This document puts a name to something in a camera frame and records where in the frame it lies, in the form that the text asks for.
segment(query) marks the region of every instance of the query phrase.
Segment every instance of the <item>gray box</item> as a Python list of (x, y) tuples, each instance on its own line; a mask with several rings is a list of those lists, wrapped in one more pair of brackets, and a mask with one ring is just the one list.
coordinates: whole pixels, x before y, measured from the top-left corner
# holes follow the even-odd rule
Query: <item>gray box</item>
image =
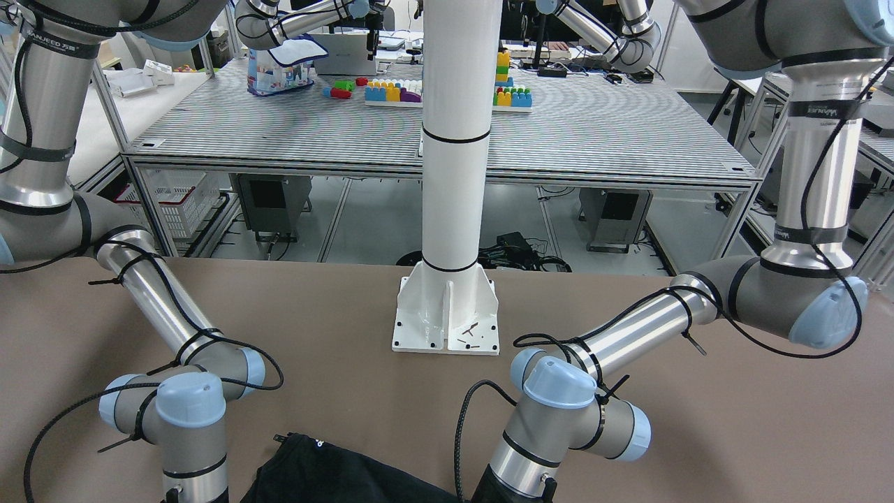
[(230, 175), (245, 225), (257, 233), (298, 236), (298, 217), (310, 194), (309, 176)]
[(580, 220), (586, 221), (589, 252), (627, 253), (645, 224), (652, 193), (630, 189), (581, 188)]

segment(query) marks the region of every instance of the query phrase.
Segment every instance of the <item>white plastic basket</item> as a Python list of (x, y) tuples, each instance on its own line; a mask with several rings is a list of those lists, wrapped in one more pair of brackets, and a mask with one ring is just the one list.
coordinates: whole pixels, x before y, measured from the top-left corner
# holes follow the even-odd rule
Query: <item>white plastic basket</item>
[[(149, 183), (156, 187), (158, 205), (171, 236), (191, 238), (220, 196), (217, 177), (203, 171), (167, 169), (148, 171), (147, 176)], [(128, 208), (143, 226), (148, 227), (146, 213), (139, 204), (139, 195), (133, 185), (125, 185), (113, 201)]]

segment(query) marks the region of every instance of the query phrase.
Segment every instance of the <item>corrugated aluminum tabletop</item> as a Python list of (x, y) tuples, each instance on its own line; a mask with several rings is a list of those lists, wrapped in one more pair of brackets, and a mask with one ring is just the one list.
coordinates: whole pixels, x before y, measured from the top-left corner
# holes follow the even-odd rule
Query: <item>corrugated aluminum tabletop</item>
[[(788, 98), (791, 94), (791, 79), (782, 73), (767, 73), (767, 83), (775, 88), (775, 94), (783, 98)], [(876, 90), (872, 102), (894, 106), (894, 97), (882, 90)], [(860, 151), (894, 175), (894, 138), (882, 138), (879, 133), (864, 125), (860, 132)]]
[[(143, 167), (421, 177), (420, 108), (367, 106), (362, 92), (324, 98), (322, 86), (335, 78), (315, 75), (313, 86), (259, 98), (246, 91), (246, 67), (244, 59), (230, 62), (137, 138), (131, 157)], [(397, 64), (384, 78), (421, 72)], [(535, 108), (494, 112), (489, 181), (741, 192), (756, 180), (750, 164), (659, 79), (614, 86), (598, 73), (513, 76), (532, 89)]]

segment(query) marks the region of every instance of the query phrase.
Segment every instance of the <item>white pole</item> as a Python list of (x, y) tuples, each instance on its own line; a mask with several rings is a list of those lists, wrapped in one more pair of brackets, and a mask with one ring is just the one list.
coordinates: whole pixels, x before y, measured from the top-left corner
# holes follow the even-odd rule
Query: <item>white pole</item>
[(499, 353), (497, 300), (477, 256), (501, 9), (426, 2), (425, 261), (401, 283), (395, 351)]

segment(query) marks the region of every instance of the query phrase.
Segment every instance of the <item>brown table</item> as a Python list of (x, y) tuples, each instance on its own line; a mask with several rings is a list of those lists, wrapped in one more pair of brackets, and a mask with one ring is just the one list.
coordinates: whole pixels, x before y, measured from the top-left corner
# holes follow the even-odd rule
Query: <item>brown table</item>
[[(482, 378), (510, 389), (510, 341), (531, 331), (570, 337), (609, 319), (666, 280), (494, 271), (499, 357), (393, 353), (398, 281), (406, 269), (240, 260), (171, 260), (230, 337), (263, 346), (286, 386), (228, 405), (232, 500), (298, 431), (375, 457), (452, 490), (452, 441), (467, 388)], [(86, 259), (0, 277), (0, 501), (18, 502), (21, 467), (40, 427), (111, 379), (171, 358), (118, 286)], [(628, 366), (620, 395), (654, 429), (633, 464), (572, 452), (557, 501), (894, 500), (894, 306), (876, 296), (864, 336), (821, 362), (768, 354), (724, 322), (696, 328), (701, 357), (682, 338)], [(483, 390), (468, 414), (468, 496), (510, 407)], [(158, 501), (156, 448), (121, 437), (84, 407), (48, 437), (35, 464), (38, 501)]]

